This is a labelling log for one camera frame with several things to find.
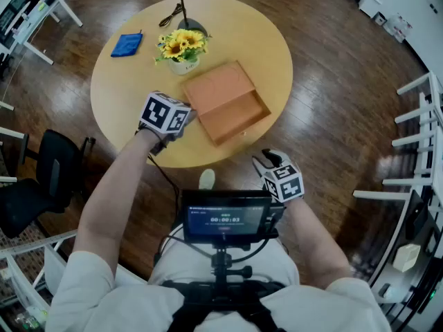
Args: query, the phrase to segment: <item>person's left arm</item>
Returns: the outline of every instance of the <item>person's left arm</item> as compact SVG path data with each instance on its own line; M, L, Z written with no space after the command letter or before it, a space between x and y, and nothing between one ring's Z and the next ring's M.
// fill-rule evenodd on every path
M139 131L119 153L83 209L74 252L95 253L109 264L114 276L138 183L147 156L158 142L152 131Z

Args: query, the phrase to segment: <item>cardboard box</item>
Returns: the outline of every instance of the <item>cardboard box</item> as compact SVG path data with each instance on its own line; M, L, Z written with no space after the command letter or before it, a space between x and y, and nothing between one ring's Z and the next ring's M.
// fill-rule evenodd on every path
M239 62L184 82L183 90L216 146L271 114Z

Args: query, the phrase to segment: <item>forearm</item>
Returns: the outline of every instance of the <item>forearm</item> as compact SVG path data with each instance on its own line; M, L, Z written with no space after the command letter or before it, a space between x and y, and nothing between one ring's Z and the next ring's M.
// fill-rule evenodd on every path
M74 250L100 255L115 273L125 231L146 159L158 138L148 130L134 136L98 183L86 203Z
M319 288L327 288L342 277L350 277L349 262L335 240L317 219L302 198L294 199L288 207L298 247Z

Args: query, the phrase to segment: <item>white pot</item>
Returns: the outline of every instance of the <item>white pot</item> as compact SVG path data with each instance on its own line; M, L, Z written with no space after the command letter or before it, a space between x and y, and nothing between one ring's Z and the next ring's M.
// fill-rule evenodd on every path
M193 63L188 60L185 60L184 62L175 62L174 60L169 59L168 64L173 73L177 75L185 75L200 64L200 58L197 57L197 60Z

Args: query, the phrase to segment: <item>chair backrest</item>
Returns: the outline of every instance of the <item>chair backrest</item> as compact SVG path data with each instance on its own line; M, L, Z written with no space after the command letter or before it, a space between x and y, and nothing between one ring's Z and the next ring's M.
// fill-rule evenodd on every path
M36 178L42 188L64 208L71 202L73 190L80 180L81 155L70 139L53 131L45 131L40 143Z

